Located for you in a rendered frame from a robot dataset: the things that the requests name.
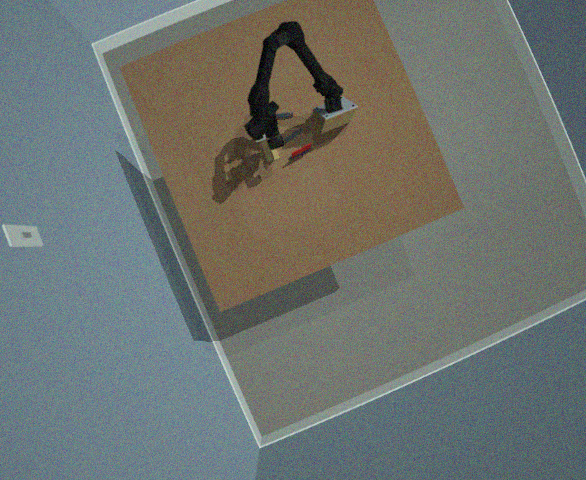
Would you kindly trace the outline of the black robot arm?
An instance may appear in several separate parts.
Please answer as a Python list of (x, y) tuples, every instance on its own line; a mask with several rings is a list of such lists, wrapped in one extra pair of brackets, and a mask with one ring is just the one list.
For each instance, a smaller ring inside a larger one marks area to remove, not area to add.
[[(298, 22), (280, 23), (271, 35), (263, 41), (263, 50), (255, 85), (251, 88), (248, 103), (252, 118), (244, 125), (246, 133), (253, 140), (263, 139), (268, 134), (266, 125), (271, 126), (276, 121), (276, 110), (279, 106), (273, 101), (269, 104), (269, 80), (276, 54), (276, 49), (286, 45), (292, 48), (302, 63), (305, 64), (315, 83), (317, 92), (325, 96), (325, 107), (329, 113), (343, 110), (340, 95), (343, 88), (323, 71), (316, 57), (307, 46), (303, 30)], [(269, 105), (268, 105), (269, 104)], [(255, 110), (259, 110), (255, 111)]]

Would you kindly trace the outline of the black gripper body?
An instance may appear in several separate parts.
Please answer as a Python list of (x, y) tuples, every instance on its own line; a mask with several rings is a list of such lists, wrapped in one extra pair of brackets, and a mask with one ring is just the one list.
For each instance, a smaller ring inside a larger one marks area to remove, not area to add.
[[(269, 135), (269, 140), (268, 140), (268, 145), (270, 147), (270, 149), (276, 149), (276, 148), (281, 148), (284, 146), (284, 141), (282, 139), (282, 136), (276, 136), (278, 135), (278, 126), (277, 126), (278, 122), (277, 119), (275, 121), (275, 123), (271, 126), (267, 126), (266, 125), (266, 130), (268, 132)], [(273, 138), (272, 138), (273, 137)]]

